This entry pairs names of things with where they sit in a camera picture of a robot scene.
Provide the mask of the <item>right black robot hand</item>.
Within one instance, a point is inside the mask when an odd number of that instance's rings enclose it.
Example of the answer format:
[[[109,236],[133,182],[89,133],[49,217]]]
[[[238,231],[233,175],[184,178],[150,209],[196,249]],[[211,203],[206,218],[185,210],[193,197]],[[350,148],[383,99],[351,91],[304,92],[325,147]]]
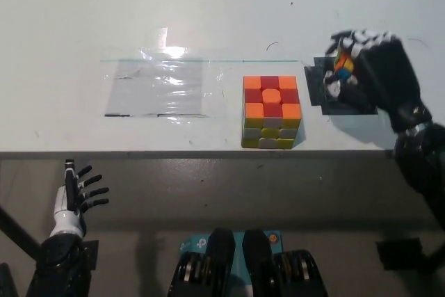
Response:
[[[347,56],[353,71],[345,76],[328,68],[324,78],[328,95],[358,111],[383,110],[396,133],[432,121],[400,38],[390,32],[355,29],[335,33],[331,40],[325,54]]]

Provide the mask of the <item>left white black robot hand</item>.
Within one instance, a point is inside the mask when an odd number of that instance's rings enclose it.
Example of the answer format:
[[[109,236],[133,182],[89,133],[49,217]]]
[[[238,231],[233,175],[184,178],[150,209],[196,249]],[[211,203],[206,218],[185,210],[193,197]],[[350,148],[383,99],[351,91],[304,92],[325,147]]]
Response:
[[[95,175],[87,180],[81,178],[92,170],[86,166],[76,171],[73,159],[65,161],[65,182],[58,188],[54,204],[55,226],[50,237],[57,234],[75,234],[81,239],[87,232],[84,214],[93,207],[109,203],[108,198],[101,195],[109,192],[108,187],[87,189],[88,186],[100,181],[102,175]]]

